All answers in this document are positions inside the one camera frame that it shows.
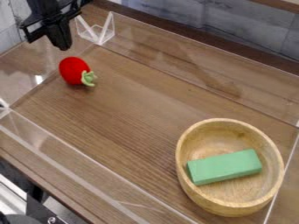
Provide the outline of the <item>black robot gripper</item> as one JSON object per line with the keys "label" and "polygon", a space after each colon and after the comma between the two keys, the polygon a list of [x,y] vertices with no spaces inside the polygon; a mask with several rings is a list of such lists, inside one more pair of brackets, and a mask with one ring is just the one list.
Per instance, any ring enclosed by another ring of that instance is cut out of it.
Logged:
{"label": "black robot gripper", "polygon": [[30,43],[46,36],[51,43],[67,51],[72,45],[71,20],[82,13],[80,0],[26,0],[32,11],[20,23]]}

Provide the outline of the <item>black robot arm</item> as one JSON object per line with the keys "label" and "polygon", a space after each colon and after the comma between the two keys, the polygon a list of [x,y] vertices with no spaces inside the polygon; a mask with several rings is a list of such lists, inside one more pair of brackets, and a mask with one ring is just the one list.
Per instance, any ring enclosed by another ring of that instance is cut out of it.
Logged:
{"label": "black robot arm", "polygon": [[26,0],[31,8],[30,17],[20,23],[30,43],[43,36],[62,51],[72,45],[71,20],[82,13],[79,0]]}

